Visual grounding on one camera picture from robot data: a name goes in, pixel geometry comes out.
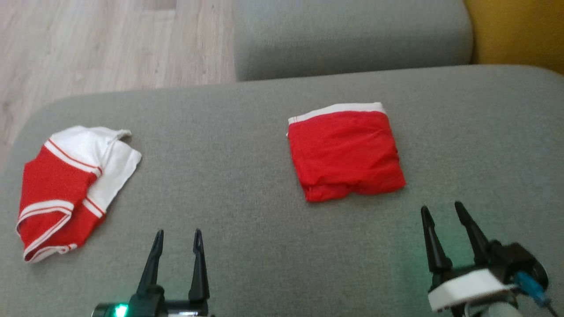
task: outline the folded red underwear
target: folded red underwear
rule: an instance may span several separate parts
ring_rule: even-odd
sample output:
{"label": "folded red underwear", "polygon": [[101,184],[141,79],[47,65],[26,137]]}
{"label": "folded red underwear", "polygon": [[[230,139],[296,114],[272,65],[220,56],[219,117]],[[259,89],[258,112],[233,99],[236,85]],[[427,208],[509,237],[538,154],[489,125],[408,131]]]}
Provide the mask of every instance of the folded red underwear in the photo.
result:
{"label": "folded red underwear", "polygon": [[406,185],[381,103],[349,103],[288,119],[292,160],[307,201],[393,192]]}

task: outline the gray couch cushion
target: gray couch cushion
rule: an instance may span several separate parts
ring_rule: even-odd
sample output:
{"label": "gray couch cushion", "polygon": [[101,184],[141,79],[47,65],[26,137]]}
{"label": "gray couch cushion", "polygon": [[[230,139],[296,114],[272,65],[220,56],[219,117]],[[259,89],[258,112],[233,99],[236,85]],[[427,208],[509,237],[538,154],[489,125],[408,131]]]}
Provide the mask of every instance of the gray couch cushion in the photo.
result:
{"label": "gray couch cushion", "polygon": [[239,80],[461,65],[472,26],[462,0],[236,0]]}
{"label": "gray couch cushion", "polygon": [[[0,181],[0,307],[88,316],[99,301],[126,301],[158,228],[158,281],[169,299],[185,297],[199,227],[218,316],[433,316],[419,210],[428,204],[453,262],[470,264],[459,199],[489,238],[536,254],[562,311],[563,88],[543,69],[466,66],[60,100],[29,120]],[[287,118],[373,101],[386,107],[406,188],[306,203]],[[24,264],[14,232],[23,164],[76,124],[131,129],[143,160],[83,248]]]}

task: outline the white trim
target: white trim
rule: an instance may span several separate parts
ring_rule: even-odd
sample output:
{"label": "white trim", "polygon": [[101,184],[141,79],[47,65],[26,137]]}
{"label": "white trim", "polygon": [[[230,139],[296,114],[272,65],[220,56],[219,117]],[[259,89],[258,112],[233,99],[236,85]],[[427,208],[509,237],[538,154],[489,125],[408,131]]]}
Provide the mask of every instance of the white trim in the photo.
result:
{"label": "white trim", "polygon": [[88,166],[84,163],[81,163],[81,162],[78,162],[78,161],[75,161],[75,160],[71,160],[66,154],[62,153],[57,147],[55,147],[53,144],[51,144],[51,142],[53,142],[53,141],[47,140],[47,142],[45,142],[43,145],[47,148],[47,150],[49,150],[51,153],[53,153],[56,157],[58,157],[59,159],[61,159],[63,162],[67,163],[70,166],[73,166],[77,169],[83,170],[83,171],[88,172],[88,173],[94,173],[94,174],[96,174],[96,177],[100,177],[101,172],[98,168],[93,168],[92,166]]}
{"label": "white trim", "polygon": [[335,112],[343,112],[343,111],[362,111],[362,112],[382,112],[386,114],[382,103],[375,102],[375,103],[338,103],[334,105],[330,105],[329,107],[317,109],[310,111],[304,115],[291,117],[288,119],[288,125],[295,124],[296,122],[306,121],[313,117],[327,115],[329,113]]}
{"label": "white trim", "polygon": [[35,204],[31,204],[25,207],[24,210],[22,210],[20,213],[20,218],[22,216],[25,216],[27,213],[35,212],[37,209],[54,208],[54,207],[65,207],[68,208],[69,210],[74,209],[74,205],[70,201],[59,200],[59,199],[45,200],[45,201],[36,202]]}
{"label": "white trim", "polygon": [[58,207],[58,206],[57,206],[57,207],[53,207],[53,208],[42,209],[42,210],[38,210],[38,211],[36,211],[36,212],[29,212],[29,213],[25,214],[24,216],[20,217],[20,218],[17,220],[17,225],[19,226],[20,223],[21,223],[24,219],[29,218],[29,217],[31,217],[31,216],[39,215],[39,214],[52,213],[52,212],[62,212],[62,213],[69,214],[69,215],[71,214],[70,212],[68,212],[68,210],[63,209],[63,208]]}
{"label": "white trim", "polygon": [[44,258],[54,254],[54,253],[59,253],[59,254],[65,254],[71,250],[75,250],[76,248],[78,248],[78,245],[75,243],[71,243],[68,245],[53,245],[53,246],[46,246],[44,248],[41,248],[39,250],[37,250],[37,252],[33,255],[33,257],[31,259],[29,259],[27,262],[28,263],[37,263],[41,260],[43,260]]}
{"label": "white trim", "polygon": [[39,238],[35,239],[34,242],[28,245],[27,248],[24,249],[24,260],[25,256],[28,255],[31,251],[41,245],[43,242],[47,241],[54,233],[56,233],[59,229],[61,229],[71,218],[71,213],[67,210],[59,209],[58,211],[63,212],[65,215],[59,220],[54,226],[46,230]]}
{"label": "white trim", "polygon": [[431,309],[436,312],[516,287],[499,282],[489,269],[483,268],[441,284],[429,293],[428,299]]}
{"label": "white trim", "polygon": [[84,199],[82,201],[82,204],[84,205],[84,207],[86,207],[86,209],[88,209],[96,217],[101,218],[104,215],[103,213],[100,212],[100,210],[98,210],[96,208],[96,206],[93,206],[93,204],[91,202],[89,202],[88,199]]}

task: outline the blue cable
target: blue cable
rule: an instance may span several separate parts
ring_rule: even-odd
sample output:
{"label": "blue cable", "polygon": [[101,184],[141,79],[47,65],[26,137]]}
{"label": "blue cable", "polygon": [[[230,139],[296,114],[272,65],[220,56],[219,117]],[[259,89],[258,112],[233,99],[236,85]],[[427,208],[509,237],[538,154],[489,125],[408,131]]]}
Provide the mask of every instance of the blue cable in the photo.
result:
{"label": "blue cable", "polygon": [[547,308],[554,317],[558,317],[550,306],[550,297],[544,292],[543,287],[529,274],[519,271],[514,276],[514,281],[521,291],[531,297],[539,307]]}

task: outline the red boxer briefs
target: red boxer briefs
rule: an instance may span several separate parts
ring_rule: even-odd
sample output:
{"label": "red boxer briefs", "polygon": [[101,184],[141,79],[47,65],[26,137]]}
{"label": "red boxer briefs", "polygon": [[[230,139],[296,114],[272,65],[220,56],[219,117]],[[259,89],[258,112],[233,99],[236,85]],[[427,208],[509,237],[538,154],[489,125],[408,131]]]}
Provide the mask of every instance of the red boxer briefs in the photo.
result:
{"label": "red boxer briefs", "polygon": [[128,130],[75,126],[53,134],[25,164],[16,232],[24,261],[80,248],[104,220],[141,154],[119,141]]}
{"label": "red boxer briefs", "polygon": [[334,104],[288,123],[292,160],[307,201],[393,192],[406,185],[381,103]]}

